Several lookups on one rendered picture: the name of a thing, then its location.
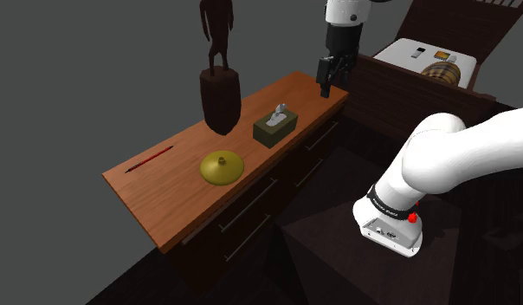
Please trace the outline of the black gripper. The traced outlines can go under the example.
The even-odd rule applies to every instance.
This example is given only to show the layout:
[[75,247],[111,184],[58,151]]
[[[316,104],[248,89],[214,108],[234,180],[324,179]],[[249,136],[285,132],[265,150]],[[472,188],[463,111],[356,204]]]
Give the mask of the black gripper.
[[327,24],[326,48],[329,50],[330,56],[319,59],[316,74],[321,97],[328,98],[330,95],[333,56],[336,56],[337,59],[334,79],[338,80],[341,87],[348,83],[350,73],[356,65],[362,29],[362,23],[349,27]]

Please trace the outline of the dark wooden bed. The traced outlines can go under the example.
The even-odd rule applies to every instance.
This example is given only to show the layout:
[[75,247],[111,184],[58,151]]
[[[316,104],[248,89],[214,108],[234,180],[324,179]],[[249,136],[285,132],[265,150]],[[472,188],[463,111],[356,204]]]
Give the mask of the dark wooden bed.
[[[482,64],[522,15],[523,0],[413,0],[397,35],[471,55]],[[364,55],[345,90],[346,116],[400,142],[431,114],[455,114],[472,126],[506,109],[491,95]]]

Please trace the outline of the olive green tissue box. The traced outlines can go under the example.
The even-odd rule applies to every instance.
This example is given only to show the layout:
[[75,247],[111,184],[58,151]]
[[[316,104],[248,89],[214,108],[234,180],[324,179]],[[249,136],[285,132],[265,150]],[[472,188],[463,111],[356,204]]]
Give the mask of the olive green tissue box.
[[298,114],[290,111],[287,104],[279,104],[253,124],[253,139],[272,148],[295,130],[297,122]]

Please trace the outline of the dark wooden human figure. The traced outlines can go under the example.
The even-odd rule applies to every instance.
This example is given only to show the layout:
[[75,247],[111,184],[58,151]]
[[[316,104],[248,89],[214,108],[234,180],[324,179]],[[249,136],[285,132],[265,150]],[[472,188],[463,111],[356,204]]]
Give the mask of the dark wooden human figure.
[[233,29],[232,0],[200,0],[203,33],[208,42],[209,67],[199,75],[204,120],[215,133],[226,135],[241,116],[239,74],[229,67],[229,32]]

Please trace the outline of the yellow round lid with knob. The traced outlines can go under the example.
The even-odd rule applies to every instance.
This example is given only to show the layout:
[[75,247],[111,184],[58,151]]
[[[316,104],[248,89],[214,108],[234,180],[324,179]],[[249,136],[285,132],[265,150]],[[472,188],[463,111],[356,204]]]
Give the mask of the yellow round lid with knob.
[[212,185],[230,185],[242,176],[244,162],[234,152],[215,151],[201,161],[199,171],[202,178]]

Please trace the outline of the dark robot stand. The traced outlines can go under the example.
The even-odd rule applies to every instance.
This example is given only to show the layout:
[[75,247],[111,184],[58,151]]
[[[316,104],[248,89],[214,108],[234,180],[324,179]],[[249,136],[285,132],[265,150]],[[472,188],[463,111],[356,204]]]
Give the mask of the dark robot stand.
[[423,244],[413,257],[363,237],[349,203],[298,200],[281,214],[308,305],[449,305],[461,212],[420,204]]

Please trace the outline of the brown wooden chest of drawers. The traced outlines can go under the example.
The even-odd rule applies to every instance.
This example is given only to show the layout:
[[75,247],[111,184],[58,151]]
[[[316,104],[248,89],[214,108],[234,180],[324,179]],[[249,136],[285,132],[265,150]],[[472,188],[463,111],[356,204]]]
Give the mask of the brown wooden chest of drawers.
[[[238,264],[320,167],[346,98],[340,88],[323,98],[313,77],[293,72],[246,97],[229,134],[199,122],[115,166],[104,179],[187,285],[202,294]],[[298,122],[267,148],[253,139],[253,124],[281,103],[298,114]],[[174,147],[125,173],[168,146]],[[231,185],[215,186],[199,166],[222,150],[238,154],[244,172]]]

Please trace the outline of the red pencil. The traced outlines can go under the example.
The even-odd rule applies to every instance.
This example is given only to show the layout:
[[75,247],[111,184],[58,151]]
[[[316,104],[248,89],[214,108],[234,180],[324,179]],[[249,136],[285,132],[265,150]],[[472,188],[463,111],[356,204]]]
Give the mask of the red pencil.
[[133,165],[131,167],[129,167],[125,173],[129,173],[129,172],[132,172],[133,170],[139,168],[140,166],[146,164],[147,162],[157,158],[159,155],[163,154],[163,153],[166,153],[167,151],[171,150],[174,146],[168,146],[166,147],[165,149],[153,154],[152,156],[146,158],[146,159],[143,159],[142,161],[138,162],[136,165]]

